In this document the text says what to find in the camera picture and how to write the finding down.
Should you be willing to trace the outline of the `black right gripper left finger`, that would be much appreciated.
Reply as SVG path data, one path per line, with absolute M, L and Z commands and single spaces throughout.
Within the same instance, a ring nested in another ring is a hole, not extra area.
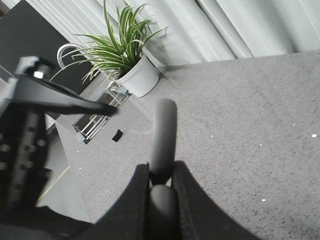
M 112 207 L 77 240 L 145 240 L 149 166 L 139 164 Z

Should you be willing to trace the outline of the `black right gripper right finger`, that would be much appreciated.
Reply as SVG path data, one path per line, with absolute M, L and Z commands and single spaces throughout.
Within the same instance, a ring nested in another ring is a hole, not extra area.
M 177 193 L 183 240 L 259 239 L 216 205 L 195 180 L 185 162 L 175 162 L 172 180 Z

